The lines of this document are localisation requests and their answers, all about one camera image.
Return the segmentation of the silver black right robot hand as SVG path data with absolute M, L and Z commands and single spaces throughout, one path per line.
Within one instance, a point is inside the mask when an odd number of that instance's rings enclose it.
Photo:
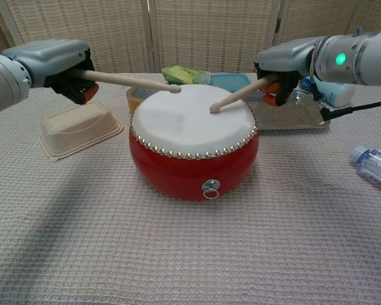
M 320 40 L 320 36 L 294 39 L 254 56 L 258 79 L 270 74 L 277 76 L 275 81 L 261 89 L 265 103 L 279 107 L 288 101 L 298 82 L 309 75 L 312 53 Z

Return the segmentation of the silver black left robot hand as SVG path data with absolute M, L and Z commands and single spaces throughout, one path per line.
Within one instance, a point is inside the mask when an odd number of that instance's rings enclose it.
M 33 41 L 5 49 L 5 57 L 27 70 L 31 88 L 51 88 L 78 105 L 89 102 L 98 90 L 95 81 L 73 76 L 74 69 L 93 71 L 88 43 L 78 39 Z

